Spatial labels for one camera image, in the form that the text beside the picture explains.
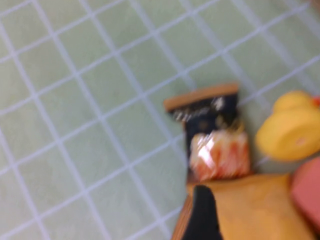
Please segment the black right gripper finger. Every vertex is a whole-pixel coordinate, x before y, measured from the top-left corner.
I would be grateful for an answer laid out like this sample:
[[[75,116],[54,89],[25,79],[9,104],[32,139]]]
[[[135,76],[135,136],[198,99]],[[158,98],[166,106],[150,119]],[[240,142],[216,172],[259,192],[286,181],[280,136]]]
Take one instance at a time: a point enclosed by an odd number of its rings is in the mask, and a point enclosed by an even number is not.
[[[192,211],[183,234],[185,240],[222,240],[216,199],[209,187],[193,189]]]

